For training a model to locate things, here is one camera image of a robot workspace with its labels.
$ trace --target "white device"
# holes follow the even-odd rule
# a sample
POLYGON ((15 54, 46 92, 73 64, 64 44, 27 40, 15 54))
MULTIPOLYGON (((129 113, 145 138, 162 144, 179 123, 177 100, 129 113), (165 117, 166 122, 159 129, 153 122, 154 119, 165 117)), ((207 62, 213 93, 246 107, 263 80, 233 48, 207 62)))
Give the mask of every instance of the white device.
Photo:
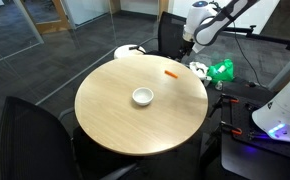
MULTIPOLYGON (((206 1, 194 3, 188 13, 183 39, 194 42, 193 50, 199 52, 214 43, 224 28, 258 1, 232 0, 216 14, 206 1)), ((272 139, 290 142, 290 82, 270 102, 254 111, 252 118, 272 139)))

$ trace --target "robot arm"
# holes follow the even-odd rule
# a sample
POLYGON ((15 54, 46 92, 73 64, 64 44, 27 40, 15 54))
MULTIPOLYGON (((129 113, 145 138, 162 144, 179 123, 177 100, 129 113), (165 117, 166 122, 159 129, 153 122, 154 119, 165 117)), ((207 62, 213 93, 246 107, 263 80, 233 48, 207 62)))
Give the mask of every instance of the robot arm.
POLYGON ((184 44, 195 43, 197 53, 214 43, 218 34, 259 0, 232 0, 217 13, 206 1, 198 1, 189 10, 184 27, 184 44))

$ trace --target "dark floor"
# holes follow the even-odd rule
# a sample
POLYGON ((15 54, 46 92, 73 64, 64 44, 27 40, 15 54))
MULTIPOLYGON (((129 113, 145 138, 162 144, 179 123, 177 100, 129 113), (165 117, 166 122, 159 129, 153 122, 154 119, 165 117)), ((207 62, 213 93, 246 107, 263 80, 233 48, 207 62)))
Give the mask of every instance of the dark floor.
MULTIPOLYGON (((3 15, 6 14, 5 11, 9 10, 0 7, 0 11, 0 14, 3 15)), ((16 20, 14 22, 19 23, 20 20, 17 19, 20 19, 20 17, 18 17, 17 11, 15 11, 15 14, 17 16, 15 16, 16 20)), ((116 38, 113 34, 114 29, 110 15, 105 15, 75 31, 63 31, 44 35, 45 44, 34 46, 27 51, 1 61, 0 115, 5 96, 18 96, 32 103, 37 103, 70 78, 79 74, 83 69, 92 65, 85 73, 80 74, 75 80, 40 104, 41 107, 54 115, 58 115, 62 110, 73 106, 77 88, 83 79, 101 64, 112 60, 113 53, 109 53, 99 62, 96 62, 96 60, 116 46, 130 43, 139 44, 155 36, 157 31, 155 17, 116 14, 113 16, 113 22, 116 38)), ((20 25, 24 31, 23 34, 17 34, 18 31, 11 28, 13 24, 5 27, 5 23, 8 22, 3 22, 2 24, 4 25, 0 26, 0 30, 3 30, 0 31, 0 34, 4 33, 3 38, 6 39, 15 38, 11 40, 11 42, 15 41, 15 44, 5 44, 3 40, 0 40, 0 54, 3 57, 16 51, 16 49, 19 50, 20 47, 27 47, 28 43, 25 43, 26 46, 24 46, 24 42, 29 42, 33 38, 29 29, 26 30, 26 25, 20 25), (6 35, 7 32, 13 33, 14 31, 15 34, 13 36, 6 35), (25 39, 20 46, 17 45, 19 43, 18 38, 25 39)), ((280 36, 279 30, 275 31, 275 33, 277 34, 273 33, 272 35, 280 36)), ((264 85, 268 84, 290 60, 290 52, 284 50, 282 45, 241 38, 239 38, 239 42, 245 55, 255 68, 260 82, 264 85)), ((144 45, 146 50, 153 49, 156 46, 157 43, 155 42, 144 45)), ((243 59, 233 37, 220 36, 212 46, 206 47, 199 54, 192 53, 189 57, 185 57, 183 62, 199 61, 206 65, 212 65, 227 58, 232 59, 234 62, 234 75, 236 77, 249 81, 256 80, 253 71, 243 59)), ((211 85, 207 89, 207 93, 209 102, 212 104, 220 92, 216 91, 211 85)), ((216 114, 212 121, 218 120, 219 116, 216 114)), ((73 134, 73 129, 78 127, 75 116, 70 115, 64 121, 64 125, 68 132, 73 134)), ((134 178, 131 179, 197 179, 199 177, 197 173, 197 161, 201 133, 209 132, 210 126, 210 121, 206 120, 200 130, 193 136, 192 141, 186 142, 176 151, 146 157, 141 161, 141 164, 149 168, 148 175, 143 176, 143 174, 137 172, 134 174, 134 178)), ((85 145, 83 144, 83 147, 86 148, 94 146, 95 144, 90 141, 87 141, 85 145)), ((106 153, 110 153, 103 150, 101 152, 105 154, 102 157, 107 157, 106 153)), ((96 172, 92 171, 96 174, 86 173, 91 172, 89 168, 93 167, 93 165, 95 164, 82 169, 86 177, 101 176, 101 174, 97 174, 98 170, 96 172)), ((211 174, 215 176, 210 177, 210 179, 220 179, 222 177, 216 172, 215 167, 219 167, 218 165, 215 163, 215 166, 211 169, 211 172, 213 172, 211 174)))

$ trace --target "orange marker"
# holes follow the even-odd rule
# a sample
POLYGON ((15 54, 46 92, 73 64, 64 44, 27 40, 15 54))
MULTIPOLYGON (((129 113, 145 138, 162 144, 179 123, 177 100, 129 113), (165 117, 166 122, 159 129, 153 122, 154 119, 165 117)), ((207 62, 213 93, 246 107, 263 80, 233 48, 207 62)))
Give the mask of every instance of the orange marker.
POLYGON ((178 76, 176 74, 174 74, 174 73, 172 73, 170 71, 167 71, 167 70, 165 70, 165 74, 168 74, 168 75, 170 75, 170 76, 172 76, 174 78, 178 78, 178 76))

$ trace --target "white cup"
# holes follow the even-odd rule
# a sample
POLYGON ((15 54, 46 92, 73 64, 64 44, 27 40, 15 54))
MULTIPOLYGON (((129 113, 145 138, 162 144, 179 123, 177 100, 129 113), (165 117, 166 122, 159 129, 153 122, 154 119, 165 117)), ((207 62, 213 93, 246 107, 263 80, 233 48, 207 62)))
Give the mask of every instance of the white cup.
POLYGON ((204 86, 207 87, 209 83, 211 82, 211 80, 212 80, 212 77, 206 76, 204 79, 204 86))

